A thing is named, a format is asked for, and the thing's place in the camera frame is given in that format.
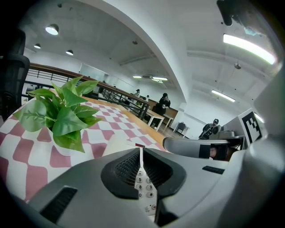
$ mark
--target white ceiling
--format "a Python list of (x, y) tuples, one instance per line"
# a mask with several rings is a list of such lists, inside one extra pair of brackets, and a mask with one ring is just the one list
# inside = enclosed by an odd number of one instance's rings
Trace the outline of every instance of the white ceiling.
[[(252, 104), (271, 80), (273, 66), (245, 50), (223, 43), (223, 34), (247, 39), (274, 53), (268, 39), (265, 36), (246, 35), (244, 28), (237, 23), (231, 27), (221, 24), (222, 17), (216, 0), (169, 2), (174, 20), (177, 20), (177, 25), (184, 33), (185, 53), (193, 73), (193, 81), (189, 83), (193, 83), (193, 89), (213, 97), (211, 90), (216, 89), (235, 98), (239, 105)], [(57, 6), (58, 3), (62, 3), (61, 8)], [(56, 37), (45, 31), (45, 27), (53, 23), (60, 28)], [(104, 52), (130, 72), (130, 76), (152, 74), (167, 77), (169, 81), (164, 85), (175, 88), (162, 64), (134, 32), (89, 5), (67, 0), (46, 1), (29, 11), (20, 27), (26, 32), (26, 46), (29, 49), (34, 49), (34, 44), (40, 43), (41, 50), (48, 52), (49, 47), (45, 46), (45, 42), (51, 39), (64, 43), (84, 43), (92, 50)], [(60, 46), (57, 50), (60, 53), (65, 51)], [(240, 70), (233, 66), (237, 62), (242, 67)]]

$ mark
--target round ceiling light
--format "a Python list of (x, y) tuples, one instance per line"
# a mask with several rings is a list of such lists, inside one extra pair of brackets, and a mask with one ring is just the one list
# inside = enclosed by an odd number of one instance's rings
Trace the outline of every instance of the round ceiling light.
[(57, 24), (51, 24), (48, 27), (45, 28), (45, 30), (52, 35), (57, 35), (59, 31), (59, 27)]
[(37, 49), (41, 49), (41, 45), (40, 44), (35, 44), (34, 47), (37, 48)]
[(73, 55), (73, 51), (72, 50), (67, 50), (66, 54)]

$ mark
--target keypad button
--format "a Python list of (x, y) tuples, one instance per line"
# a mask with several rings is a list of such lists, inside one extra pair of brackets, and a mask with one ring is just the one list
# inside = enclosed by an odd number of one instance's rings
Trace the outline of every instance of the keypad button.
[(138, 193), (138, 197), (139, 197), (139, 198), (143, 198), (143, 197), (144, 197), (144, 193), (143, 193), (143, 192), (139, 192), (139, 193)]
[(147, 185), (147, 190), (152, 190), (153, 189), (153, 187), (152, 187), (152, 185)]
[(142, 179), (141, 177), (137, 177), (136, 181), (137, 181), (138, 183), (141, 183), (141, 182), (143, 182), (143, 179)]
[(138, 189), (138, 190), (142, 190), (142, 189), (143, 189), (143, 186), (142, 186), (141, 184), (137, 184), (137, 185), (135, 186), (135, 188)]
[(153, 197), (153, 196), (154, 196), (154, 194), (153, 194), (152, 191), (147, 193), (147, 197), (148, 197), (148, 198), (151, 198), (151, 197)]

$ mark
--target black office chair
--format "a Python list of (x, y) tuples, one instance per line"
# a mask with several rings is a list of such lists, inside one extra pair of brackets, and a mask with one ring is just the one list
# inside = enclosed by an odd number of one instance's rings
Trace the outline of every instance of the black office chair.
[(178, 124), (176, 132), (180, 133), (180, 135), (181, 135), (185, 128), (186, 128), (186, 124), (181, 122)]
[(24, 54), (26, 35), (16, 30), (9, 52), (0, 59), (0, 115), (5, 121), (21, 105), (22, 90), (30, 61)]

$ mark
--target artificial plant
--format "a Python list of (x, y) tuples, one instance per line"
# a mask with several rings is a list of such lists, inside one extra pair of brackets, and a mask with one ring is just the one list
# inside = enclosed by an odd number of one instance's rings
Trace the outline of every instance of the artificial plant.
[(57, 145), (84, 153), (80, 130), (101, 119), (93, 116), (98, 110), (80, 105), (87, 101), (81, 96), (93, 91), (98, 84), (98, 81), (84, 81), (75, 87), (82, 77), (68, 81), (61, 88), (52, 83), (58, 96), (46, 89), (29, 91), (28, 94), (36, 100), (28, 102), (13, 115), (27, 131), (47, 127), (53, 132)]

